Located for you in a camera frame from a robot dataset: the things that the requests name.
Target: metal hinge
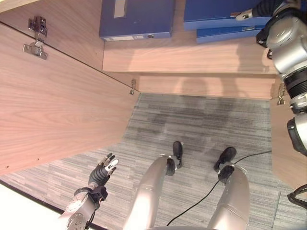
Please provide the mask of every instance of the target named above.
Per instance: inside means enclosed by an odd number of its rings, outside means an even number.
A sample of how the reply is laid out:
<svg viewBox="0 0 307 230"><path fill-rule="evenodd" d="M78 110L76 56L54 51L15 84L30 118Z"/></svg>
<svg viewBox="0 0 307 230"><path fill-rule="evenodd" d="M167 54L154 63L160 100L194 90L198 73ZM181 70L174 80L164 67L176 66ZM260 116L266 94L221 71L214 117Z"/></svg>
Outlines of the metal hinge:
<svg viewBox="0 0 307 230"><path fill-rule="evenodd" d="M277 105L285 104L285 101L283 99L284 93L285 93L285 85L284 85L284 83L281 83L279 85L279 89L278 89L278 96L277 96L278 102L277 102Z"/></svg>
<svg viewBox="0 0 307 230"><path fill-rule="evenodd" d="M35 42L29 45L24 44L23 52L46 60L48 54L44 52L43 48L44 40L47 37L46 19L41 16L29 19L28 28L35 32Z"/></svg>
<svg viewBox="0 0 307 230"><path fill-rule="evenodd" d="M133 95L133 94L134 94L135 87L136 87L136 80L135 80L135 79L132 79L132 80L131 80L131 87L132 87L132 89L129 91L129 94L130 94L130 95Z"/></svg>

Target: blue box file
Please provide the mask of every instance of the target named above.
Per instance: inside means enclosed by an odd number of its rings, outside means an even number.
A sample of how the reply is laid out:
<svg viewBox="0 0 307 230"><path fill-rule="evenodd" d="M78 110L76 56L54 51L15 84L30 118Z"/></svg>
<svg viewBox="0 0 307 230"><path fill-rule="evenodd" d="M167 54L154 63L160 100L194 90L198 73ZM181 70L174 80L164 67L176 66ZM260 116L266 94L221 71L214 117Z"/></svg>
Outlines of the blue box file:
<svg viewBox="0 0 307 230"><path fill-rule="evenodd" d="M171 36L174 0L103 0L99 35L105 41Z"/></svg>
<svg viewBox="0 0 307 230"><path fill-rule="evenodd" d="M256 6L260 0L186 0L185 30L265 25L271 17L236 21L238 13Z"/></svg>
<svg viewBox="0 0 307 230"><path fill-rule="evenodd" d="M196 42L207 43L242 37L254 37L262 28L264 28L264 25L200 29L197 30Z"/></svg>

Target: cabinet door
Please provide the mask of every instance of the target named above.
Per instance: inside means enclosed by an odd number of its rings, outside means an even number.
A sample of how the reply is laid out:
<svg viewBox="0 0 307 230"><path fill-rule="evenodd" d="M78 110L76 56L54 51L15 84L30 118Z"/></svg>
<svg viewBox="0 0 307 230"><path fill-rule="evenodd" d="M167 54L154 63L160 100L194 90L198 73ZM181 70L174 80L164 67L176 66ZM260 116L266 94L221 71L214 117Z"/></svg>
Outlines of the cabinet door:
<svg viewBox="0 0 307 230"><path fill-rule="evenodd" d="M0 174L118 142L138 99L130 88L0 24Z"/></svg>
<svg viewBox="0 0 307 230"><path fill-rule="evenodd" d="M292 188L307 183L307 157L293 149L287 131L287 122L295 115L289 108L289 95L285 104L277 105L280 80L276 81L274 98L271 100L273 173Z"/></svg>
<svg viewBox="0 0 307 230"><path fill-rule="evenodd" d="M40 15L47 21L46 44L101 70L104 52L104 42L99 37L101 4L102 0L40 0L0 13L0 22L33 37L28 20Z"/></svg>

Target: wooden cabinet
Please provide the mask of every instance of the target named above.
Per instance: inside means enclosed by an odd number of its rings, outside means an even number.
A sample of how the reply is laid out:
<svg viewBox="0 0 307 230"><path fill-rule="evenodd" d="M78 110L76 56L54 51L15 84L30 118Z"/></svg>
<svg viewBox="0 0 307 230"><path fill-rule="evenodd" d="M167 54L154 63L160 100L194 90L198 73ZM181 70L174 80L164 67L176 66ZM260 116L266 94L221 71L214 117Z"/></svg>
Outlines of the wooden cabinet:
<svg viewBox="0 0 307 230"><path fill-rule="evenodd" d="M254 37L197 44L184 31L185 1L176 1L172 38L106 42L104 71L276 74L267 50Z"/></svg>
<svg viewBox="0 0 307 230"><path fill-rule="evenodd" d="M0 24L0 174L120 141L138 92Z"/></svg>
<svg viewBox="0 0 307 230"><path fill-rule="evenodd" d="M183 29L185 1L177 0L172 38L104 43L102 0L33 1L0 0L0 22L12 27L0 26L0 174L119 141L138 98L129 95L133 87L273 98L273 172L293 188L307 182L307 159L286 130L294 115L288 104L277 106L277 71L255 38L196 44L195 31ZM33 42L27 21L38 15L47 20L47 61L22 52Z"/></svg>

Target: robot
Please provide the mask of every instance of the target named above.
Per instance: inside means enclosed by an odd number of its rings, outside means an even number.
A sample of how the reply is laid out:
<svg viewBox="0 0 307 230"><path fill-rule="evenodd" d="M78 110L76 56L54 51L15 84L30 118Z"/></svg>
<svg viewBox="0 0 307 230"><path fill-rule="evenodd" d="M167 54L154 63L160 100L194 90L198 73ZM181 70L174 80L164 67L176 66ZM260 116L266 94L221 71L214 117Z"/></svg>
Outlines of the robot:
<svg viewBox="0 0 307 230"><path fill-rule="evenodd" d="M272 16L257 35L257 43L269 48L267 57L273 60L281 80L290 95L290 108L295 117L287 129L296 151L307 156L307 15L299 10L296 0L264 0L253 9L239 14L237 20ZM173 144L172 155L161 155L143 176L132 202L123 230L245 230L249 218L249 185L246 171L231 160L236 150L228 147L221 154L214 170L225 184L224 192L209 222L208 228L153 228L158 211L164 177L173 176L182 166L183 147ZM105 184L119 160L107 155L90 174L88 186L78 189L73 201L59 218L63 229L84 230L94 218L100 202L107 197Z"/></svg>

